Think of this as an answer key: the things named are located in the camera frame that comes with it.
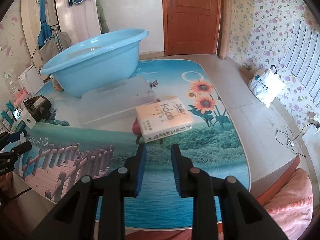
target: door panel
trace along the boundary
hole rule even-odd
[[[220,0],[166,0],[166,55],[215,54]]]

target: sunflower center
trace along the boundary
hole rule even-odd
[[[204,84],[199,85],[198,88],[200,90],[203,90],[203,91],[207,91],[208,90],[208,87],[206,85],[204,85]]]
[[[208,101],[208,100],[201,100],[200,104],[203,107],[210,107],[210,105],[211,105],[210,101]]]

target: bolt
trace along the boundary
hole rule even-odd
[[[127,173],[127,171],[128,171],[128,169],[127,169],[126,167],[120,167],[120,168],[118,169],[118,172],[119,172],[120,174],[125,174],[125,173]]]
[[[91,178],[90,178],[90,176],[88,176],[88,175],[83,176],[83,177],[81,178],[81,181],[82,181],[83,183],[87,183],[87,182],[89,182],[90,180],[91,180]]]
[[[192,168],[190,169],[190,172],[191,172],[192,174],[198,174],[198,173],[200,173],[200,169],[197,168],[197,167],[192,167]]]
[[[230,183],[236,183],[237,179],[234,176],[228,176],[227,177],[227,182]]]

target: table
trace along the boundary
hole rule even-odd
[[[142,189],[137,198],[125,199],[125,225],[157,230],[191,227],[192,199],[181,199],[176,191],[171,145],[179,143],[182,155],[211,176],[233,175],[249,188],[246,155],[228,111],[198,63],[144,60],[132,77],[137,75],[143,75],[157,99],[179,97],[194,125],[190,131],[164,138],[162,143],[147,143]],[[135,116],[85,129],[77,119],[80,98],[55,92],[51,83],[44,85],[39,94],[51,101],[51,117],[48,123],[37,122],[32,129],[27,128],[33,148],[23,155],[23,179],[55,202],[79,177],[91,174],[97,178],[121,167],[127,157],[136,153],[138,141],[143,142],[138,138]],[[217,217],[221,220],[219,208]]]

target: blue plastic basin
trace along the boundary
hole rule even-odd
[[[149,35],[144,29],[125,29],[82,41],[50,59],[41,69],[52,74],[69,94],[85,92],[127,79],[139,60],[139,43]]]

